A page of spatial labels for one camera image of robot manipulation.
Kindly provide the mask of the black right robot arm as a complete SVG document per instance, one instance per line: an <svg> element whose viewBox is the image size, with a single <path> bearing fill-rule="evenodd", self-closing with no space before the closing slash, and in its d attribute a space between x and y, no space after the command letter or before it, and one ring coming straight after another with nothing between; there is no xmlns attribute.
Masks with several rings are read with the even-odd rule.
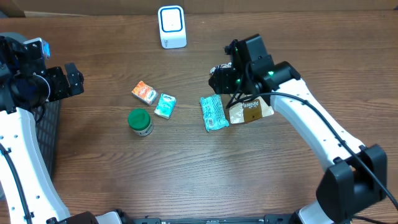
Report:
<svg viewBox="0 0 398 224"><path fill-rule="evenodd" d="M296 129L324 170L314 202L290 215L266 215L266 223L349 223L390 195L384 150L365 146L340 126L290 63L273 61L260 35L233 40L224 51L230 63L217 66L208 83L215 93L233 96L227 108L264 100Z"/></svg>

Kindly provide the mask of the orange white small box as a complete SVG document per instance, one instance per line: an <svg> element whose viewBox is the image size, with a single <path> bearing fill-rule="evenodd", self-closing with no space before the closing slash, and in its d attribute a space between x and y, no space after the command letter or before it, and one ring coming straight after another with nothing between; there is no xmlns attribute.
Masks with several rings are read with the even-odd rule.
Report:
<svg viewBox="0 0 398 224"><path fill-rule="evenodd" d="M143 81L133 88L132 94L147 105L152 105L158 96L158 92Z"/></svg>

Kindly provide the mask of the green lid jar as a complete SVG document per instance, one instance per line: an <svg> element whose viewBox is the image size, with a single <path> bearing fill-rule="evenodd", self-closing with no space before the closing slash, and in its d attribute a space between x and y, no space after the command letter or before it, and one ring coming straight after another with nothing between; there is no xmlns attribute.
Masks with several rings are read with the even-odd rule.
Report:
<svg viewBox="0 0 398 224"><path fill-rule="evenodd" d="M127 117L130 128L138 136L147 136L153 131L153 122L149 113L141 108L134 109Z"/></svg>

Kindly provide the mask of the teal snack packet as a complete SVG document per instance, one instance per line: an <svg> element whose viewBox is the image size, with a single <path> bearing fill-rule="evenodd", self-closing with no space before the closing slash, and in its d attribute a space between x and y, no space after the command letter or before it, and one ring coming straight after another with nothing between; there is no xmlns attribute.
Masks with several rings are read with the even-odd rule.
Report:
<svg viewBox="0 0 398 224"><path fill-rule="evenodd" d="M208 132L229 126L220 95L211 95L206 98L201 97L200 105L203 113L205 129Z"/></svg>

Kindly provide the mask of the teal white small packet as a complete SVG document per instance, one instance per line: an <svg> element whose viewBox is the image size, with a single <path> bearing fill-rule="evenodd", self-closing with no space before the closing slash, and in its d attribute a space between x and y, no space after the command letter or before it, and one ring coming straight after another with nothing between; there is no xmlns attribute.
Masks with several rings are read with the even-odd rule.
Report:
<svg viewBox="0 0 398 224"><path fill-rule="evenodd" d="M154 113L157 116L163 117L165 119L170 119L172 111L175 108L176 102L177 100L174 96L162 93L160 95L158 104L154 110Z"/></svg>

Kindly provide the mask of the beige brown snack bag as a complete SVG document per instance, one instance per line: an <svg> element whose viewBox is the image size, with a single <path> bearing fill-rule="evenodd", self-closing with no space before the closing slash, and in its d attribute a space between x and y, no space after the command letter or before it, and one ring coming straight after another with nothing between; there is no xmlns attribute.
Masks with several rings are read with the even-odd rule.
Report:
<svg viewBox="0 0 398 224"><path fill-rule="evenodd" d="M252 101L237 103L229 109L229 121L231 124L250 123L274 114L272 106L269 106L262 97Z"/></svg>

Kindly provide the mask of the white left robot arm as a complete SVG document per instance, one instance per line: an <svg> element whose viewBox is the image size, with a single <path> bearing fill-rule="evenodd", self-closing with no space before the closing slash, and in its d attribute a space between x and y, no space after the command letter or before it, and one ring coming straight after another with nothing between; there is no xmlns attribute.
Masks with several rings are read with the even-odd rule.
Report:
<svg viewBox="0 0 398 224"><path fill-rule="evenodd" d="M118 211L71 215L60 199L39 149L33 109L84 92L74 63L47 68L41 38L1 36L1 185L12 223L121 223Z"/></svg>

